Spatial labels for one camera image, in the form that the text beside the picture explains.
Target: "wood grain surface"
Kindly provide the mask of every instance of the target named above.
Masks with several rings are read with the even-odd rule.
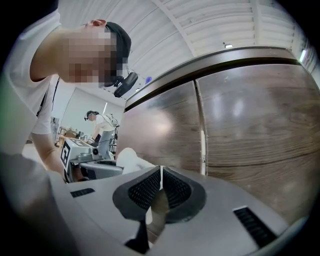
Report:
[[[320,95],[299,65],[238,67],[197,81],[208,175],[233,182],[292,224],[320,184]]]
[[[154,165],[200,172],[199,110],[194,83],[157,95],[123,114],[117,154],[132,148]]]

